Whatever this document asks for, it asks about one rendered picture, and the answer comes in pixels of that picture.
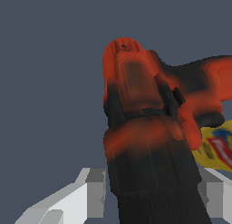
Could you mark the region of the red and black power drill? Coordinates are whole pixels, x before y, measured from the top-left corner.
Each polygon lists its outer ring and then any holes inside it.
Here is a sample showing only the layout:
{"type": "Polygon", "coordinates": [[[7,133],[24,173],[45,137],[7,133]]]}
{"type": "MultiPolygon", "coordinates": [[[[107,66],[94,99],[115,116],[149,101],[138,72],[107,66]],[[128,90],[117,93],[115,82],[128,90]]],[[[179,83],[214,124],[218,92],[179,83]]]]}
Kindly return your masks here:
{"type": "Polygon", "coordinates": [[[212,224],[193,152],[232,100],[232,55],[179,66],[121,37],[102,57],[103,144],[120,224],[212,224]]]}

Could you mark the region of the yellow printed box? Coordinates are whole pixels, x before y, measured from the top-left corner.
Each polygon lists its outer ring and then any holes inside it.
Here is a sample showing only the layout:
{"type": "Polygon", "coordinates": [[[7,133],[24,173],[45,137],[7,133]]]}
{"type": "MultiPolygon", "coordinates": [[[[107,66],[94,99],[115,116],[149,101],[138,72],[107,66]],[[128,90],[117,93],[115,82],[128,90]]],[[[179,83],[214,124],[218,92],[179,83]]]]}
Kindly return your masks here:
{"type": "Polygon", "coordinates": [[[214,170],[232,172],[232,120],[220,127],[202,127],[202,144],[192,152],[196,162],[214,170]]]}

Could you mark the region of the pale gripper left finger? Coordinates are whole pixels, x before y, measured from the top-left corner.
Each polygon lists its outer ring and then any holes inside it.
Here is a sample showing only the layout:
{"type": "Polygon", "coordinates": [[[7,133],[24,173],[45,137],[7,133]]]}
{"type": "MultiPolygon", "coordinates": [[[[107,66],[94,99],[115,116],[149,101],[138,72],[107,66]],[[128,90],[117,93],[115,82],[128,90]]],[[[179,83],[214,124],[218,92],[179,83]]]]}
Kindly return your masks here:
{"type": "Polygon", "coordinates": [[[74,183],[28,208],[15,224],[84,224],[102,218],[106,170],[83,168],[74,183]]]}

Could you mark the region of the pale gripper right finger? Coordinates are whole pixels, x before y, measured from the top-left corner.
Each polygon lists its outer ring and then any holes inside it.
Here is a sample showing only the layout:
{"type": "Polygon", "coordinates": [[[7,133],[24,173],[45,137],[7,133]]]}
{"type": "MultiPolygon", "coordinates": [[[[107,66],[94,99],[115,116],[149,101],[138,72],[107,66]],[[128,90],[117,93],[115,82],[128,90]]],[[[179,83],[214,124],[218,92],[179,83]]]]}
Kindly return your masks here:
{"type": "Polygon", "coordinates": [[[198,192],[211,218],[232,224],[232,180],[210,168],[198,169],[202,181],[198,192]]]}

